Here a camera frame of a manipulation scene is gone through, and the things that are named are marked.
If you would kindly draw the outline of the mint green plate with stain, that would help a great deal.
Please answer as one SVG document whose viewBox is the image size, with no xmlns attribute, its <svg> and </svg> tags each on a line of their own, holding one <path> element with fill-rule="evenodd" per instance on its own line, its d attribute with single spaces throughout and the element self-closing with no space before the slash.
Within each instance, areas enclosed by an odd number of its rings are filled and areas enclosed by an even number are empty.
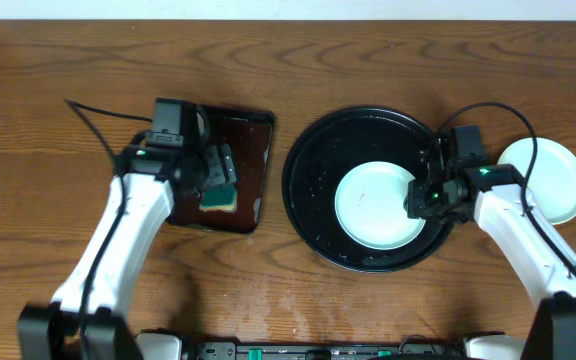
<svg viewBox="0 0 576 360">
<path fill-rule="evenodd" d="M 414 176 L 383 161 L 361 164 L 340 181 L 334 197 L 337 220 L 355 242 L 374 250 L 393 250 L 413 241 L 423 219 L 411 219 L 404 207 Z"/>
</svg>

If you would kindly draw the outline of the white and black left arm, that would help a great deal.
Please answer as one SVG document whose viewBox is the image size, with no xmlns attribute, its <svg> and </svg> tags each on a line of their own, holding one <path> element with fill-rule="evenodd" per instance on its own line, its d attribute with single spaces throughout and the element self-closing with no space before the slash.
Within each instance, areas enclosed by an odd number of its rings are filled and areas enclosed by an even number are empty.
<svg viewBox="0 0 576 360">
<path fill-rule="evenodd" d="M 75 269 L 49 305 L 27 305 L 19 316 L 24 359 L 183 356 L 181 336 L 133 335 L 127 315 L 146 255 L 177 200 L 236 181 L 231 149 L 128 145 L 114 162 L 107 205 Z"/>
</svg>

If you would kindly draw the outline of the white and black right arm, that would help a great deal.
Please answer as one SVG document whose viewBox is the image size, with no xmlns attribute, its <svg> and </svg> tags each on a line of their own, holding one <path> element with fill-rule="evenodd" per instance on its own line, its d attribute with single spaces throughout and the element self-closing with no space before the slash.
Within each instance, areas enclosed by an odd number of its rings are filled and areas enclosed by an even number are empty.
<svg viewBox="0 0 576 360">
<path fill-rule="evenodd" d="M 412 219 L 476 223 L 500 248 L 536 308 L 526 340 L 474 337 L 465 343 L 468 357 L 576 359 L 576 253 L 513 166 L 464 168 L 452 178 L 412 180 L 404 207 Z"/>
</svg>

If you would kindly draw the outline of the green and yellow sponge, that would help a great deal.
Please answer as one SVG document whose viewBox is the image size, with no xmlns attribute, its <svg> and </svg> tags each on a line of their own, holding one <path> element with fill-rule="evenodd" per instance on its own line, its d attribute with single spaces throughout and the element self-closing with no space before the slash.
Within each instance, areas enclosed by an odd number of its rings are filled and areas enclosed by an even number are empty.
<svg viewBox="0 0 576 360">
<path fill-rule="evenodd" d="M 203 212 L 235 212 L 237 209 L 237 190 L 235 186 L 227 184 L 205 191 L 202 194 L 199 209 Z"/>
</svg>

